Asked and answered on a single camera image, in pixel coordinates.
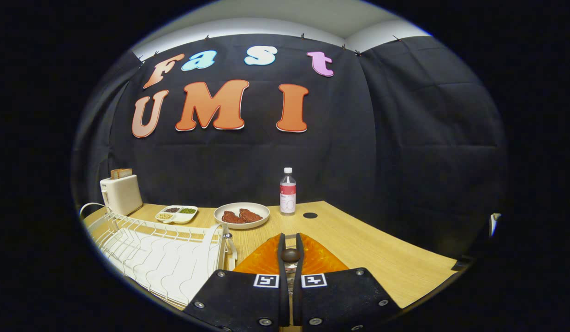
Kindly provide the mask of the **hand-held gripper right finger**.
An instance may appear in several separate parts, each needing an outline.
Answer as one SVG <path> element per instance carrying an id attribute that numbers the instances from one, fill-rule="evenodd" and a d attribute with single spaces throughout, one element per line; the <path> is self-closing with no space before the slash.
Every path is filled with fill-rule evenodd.
<path id="1" fill-rule="evenodd" d="M 324 246 L 298 233 L 293 324 L 303 332 L 375 332 L 401 309 L 364 267 L 348 269 Z"/>

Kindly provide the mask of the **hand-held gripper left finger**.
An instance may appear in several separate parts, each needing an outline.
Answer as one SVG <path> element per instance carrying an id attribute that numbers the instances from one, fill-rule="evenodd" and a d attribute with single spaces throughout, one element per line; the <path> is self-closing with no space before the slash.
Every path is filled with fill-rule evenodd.
<path id="1" fill-rule="evenodd" d="M 183 312 L 224 331 L 280 332 L 290 325 L 284 248 L 280 233 L 233 271 L 214 271 Z"/>

